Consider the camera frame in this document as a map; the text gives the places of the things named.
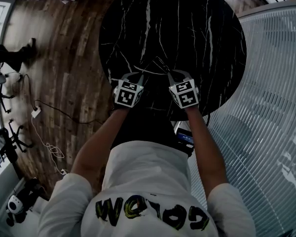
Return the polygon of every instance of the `round table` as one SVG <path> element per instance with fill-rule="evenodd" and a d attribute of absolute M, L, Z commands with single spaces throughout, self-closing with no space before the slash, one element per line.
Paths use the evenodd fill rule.
<path fill-rule="evenodd" d="M 169 71 L 190 73 L 200 92 L 199 110 L 207 115 L 235 92 L 246 52 L 242 27 L 224 0 L 115 0 L 99 37 L 112 87 L 126 73 L 140 72 L 130 78 L 134 83 L 143 73 L 144 92 L 135 108 L 169 120 L 187 120 L 169 92 Z"/>

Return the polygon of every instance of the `person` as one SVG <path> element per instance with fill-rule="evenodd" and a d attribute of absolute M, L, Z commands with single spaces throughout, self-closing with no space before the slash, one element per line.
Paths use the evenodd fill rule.
<path fill-rule="evenodd" d="M 118 109 L 80 149 L 72 172 L 56 183 L 38 236 L 254 237 L 254 221 L 228 183 L 222 154 L 202 115 L 197 107 L 185 111 L 207 210 L 191 195 L 188 155 L 176 149 L 173 127 Z M 93 197 L 108 155 L 102 191 Z"/>
<path fill-rule="evenodd" d="M 5 62 L 16 72 L 20 72 L 22 63 L 35 55 L 36 39 L 31 38 L 26 46 L 17 52 L 9 52 L 4 45 L 0 44 L 0 63 Z"/>

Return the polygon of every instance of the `white blinds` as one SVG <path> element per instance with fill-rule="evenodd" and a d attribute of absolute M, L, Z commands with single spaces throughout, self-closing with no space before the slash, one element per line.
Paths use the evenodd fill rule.
<path fill-rule="evenodd" d="M 209 130 L 227 175 L 259 237 L 296 235 L 296 7 L 240 19 L 247 64 L 234 95 L 212 113 Z M 195 156 L 192 194 L 206 204 Z"/>

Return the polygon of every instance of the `wooden floor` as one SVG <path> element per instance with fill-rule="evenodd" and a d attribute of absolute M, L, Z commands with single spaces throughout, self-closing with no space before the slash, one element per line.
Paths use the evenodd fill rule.
<path fill-rule="evenodd" d="M 108 118 L 112 108 L 111 86 L 102 71 L 98 37 L 103 16 L 113 1 L 77 0 L 63 4 L 59 0 L 18 0 L 7 27 L 4 45 L 10 51 L 21 48 L 29 38 L 37 39 L 35 60 L 21 69 L 22 74 L 31 78 L 32 101 L 39 99 L 81 122 L 96 119 L 90 124 L 77 124 L 36 102 L 42 112 L 33 119 L 34 126 L 44 143 L 59 147 L 64 154 L 64 158 L 54 157 L 59 170 L 70 171 L 77 152 Z M 235 13 L 264 4 L 262 0 L 225 1 Z M 5 65 L 2 72 L 12 69 Z M 9 119 L 14 119 L 15 129 L 24 125 L 21 138 L 32 141 L 35 147 L 26 153 L 18 151 L 18 165 L 26 178 L 37 177 L 49 196 L 61 175 L 31 124 L 28 79 L 17 82 L 18 78 L 18 74 L 10 74 L 5 84 L 6 94 L 16 97 L 4 101 L 12 109 L 10 114 L 3 115 L 4 123 L 7 127 Z M 100 187 L 99 180 L 95 192 Z"/>

